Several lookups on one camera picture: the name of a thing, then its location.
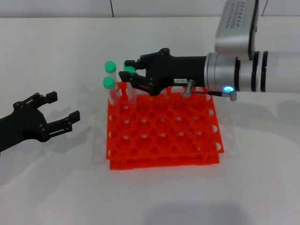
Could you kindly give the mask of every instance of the clear test tube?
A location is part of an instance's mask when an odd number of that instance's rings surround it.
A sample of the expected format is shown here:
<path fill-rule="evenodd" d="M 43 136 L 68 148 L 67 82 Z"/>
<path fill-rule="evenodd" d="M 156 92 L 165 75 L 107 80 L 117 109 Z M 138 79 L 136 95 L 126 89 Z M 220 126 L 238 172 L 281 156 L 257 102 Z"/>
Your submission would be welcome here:
<path fill-rule="evenodd" d="M 105 71 L 108 76 L 111 76 L 114 79 L 114 82 L 117 84 L 117 66 L 113 61 L 107 61 L 104 65 Z"/>
<path fill-rule="evenodd" d="M 135 68 L 134 67 L 125 67 L 124 66 L 124 71 L 127 71 L 129 73 L 134 74 L 135 73 Z M 136 89 L 131 86 L 131 83 L 127 83 L 127 96 L 128 96 L 128 101 L 131 104 L 136 104 L 136 98 L 137 98 L 137 93 Z"/>
<path fill-rule="evenodd" d="M 117 105 L 119 102 L 119 92 L 113 77 L 107 76 L 103 79 L 103 86 L 107 90 L 109 102 L 112 105 Z"/>

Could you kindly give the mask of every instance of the label sticker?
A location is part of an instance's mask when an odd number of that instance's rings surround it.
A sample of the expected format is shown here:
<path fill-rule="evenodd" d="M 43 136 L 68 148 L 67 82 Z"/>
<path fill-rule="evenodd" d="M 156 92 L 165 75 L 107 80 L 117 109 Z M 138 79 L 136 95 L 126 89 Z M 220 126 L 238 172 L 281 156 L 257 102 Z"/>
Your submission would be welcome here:
<path fill-rule="evenodd" d="M 174 83 L 188 83 L 187 79 L 174 79 Z"/>

